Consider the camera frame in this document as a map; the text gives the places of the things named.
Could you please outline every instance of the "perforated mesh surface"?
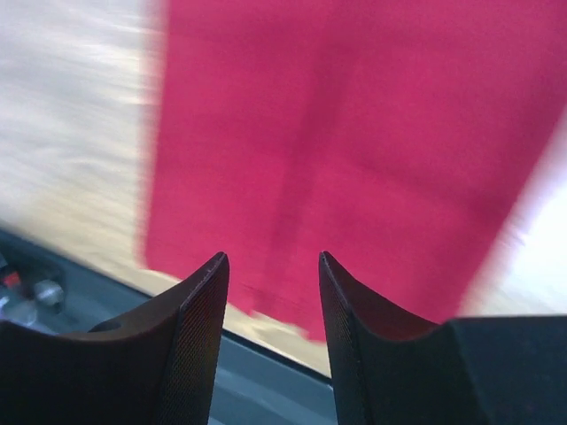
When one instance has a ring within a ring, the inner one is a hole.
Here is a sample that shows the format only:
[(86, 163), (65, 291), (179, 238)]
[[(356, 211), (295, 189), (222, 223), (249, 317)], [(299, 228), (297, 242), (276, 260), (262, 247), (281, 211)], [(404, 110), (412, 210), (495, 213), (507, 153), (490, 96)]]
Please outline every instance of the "perforated mesh surface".
[(366, 425), (361, 359), (358, 355), (356, 335), (349, 326), (346, 301), (337, 292), (331, 271), (322, 264), (320, 273), (321, 300), (330, 371), (339, 425)]
[(207, 424), (228, 286), (226, 261), (180, 309), (175, 346), (158, 410), (158, 425)]

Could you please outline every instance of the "red fabric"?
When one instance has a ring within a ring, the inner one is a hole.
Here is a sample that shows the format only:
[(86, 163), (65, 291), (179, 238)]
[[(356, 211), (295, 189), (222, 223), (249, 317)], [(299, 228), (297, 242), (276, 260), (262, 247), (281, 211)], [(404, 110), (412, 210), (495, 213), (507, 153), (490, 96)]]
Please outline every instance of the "red fabric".
[(317, 254), (458, 309), (567, 99), (564, 0), (169, 0), (148, 266), (323, 339)]

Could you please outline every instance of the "motion-blurred background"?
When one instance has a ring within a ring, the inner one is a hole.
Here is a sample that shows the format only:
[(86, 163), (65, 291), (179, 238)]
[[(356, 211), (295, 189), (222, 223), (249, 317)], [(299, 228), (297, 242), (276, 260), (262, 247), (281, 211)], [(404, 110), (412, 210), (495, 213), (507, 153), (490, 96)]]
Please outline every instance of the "motion-blurred background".
[[(150, 0), (0, 0), (2, 225), (153, 294), (175, 282), (145, 269), (140, 243), (165, 8)], [(461, 313), (567, 312), (565, 217), (567, 120)], [(324, 344), (291, 324), (230, 306), (225, 327), (329, 373)]]

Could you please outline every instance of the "silver knob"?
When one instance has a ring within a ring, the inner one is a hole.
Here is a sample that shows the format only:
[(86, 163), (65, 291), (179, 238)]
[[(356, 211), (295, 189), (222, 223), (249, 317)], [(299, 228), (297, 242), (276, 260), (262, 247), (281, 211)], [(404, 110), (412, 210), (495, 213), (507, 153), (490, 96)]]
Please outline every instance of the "silver knob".
[(35, 300), (48, 307), (60, 307), (65, 300), (61, 285), (48, 279), (34, 285)]

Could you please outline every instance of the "blurred ground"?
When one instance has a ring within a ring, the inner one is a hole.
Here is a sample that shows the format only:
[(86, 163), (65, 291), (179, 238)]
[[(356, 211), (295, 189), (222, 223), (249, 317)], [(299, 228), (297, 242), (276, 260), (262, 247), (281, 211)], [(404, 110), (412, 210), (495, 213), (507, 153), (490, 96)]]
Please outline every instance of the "blurred ground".
[[(153, 294), (175, 282), (136, 255), (159, 90), (156, 12), (150, 0), (0, 0), (0, 220)], [(563, 217), (565, 125), (462, 313), (567, 312)], [(324, 345), (298, 329), (232, 307), (225, 327), (328, 374)]]

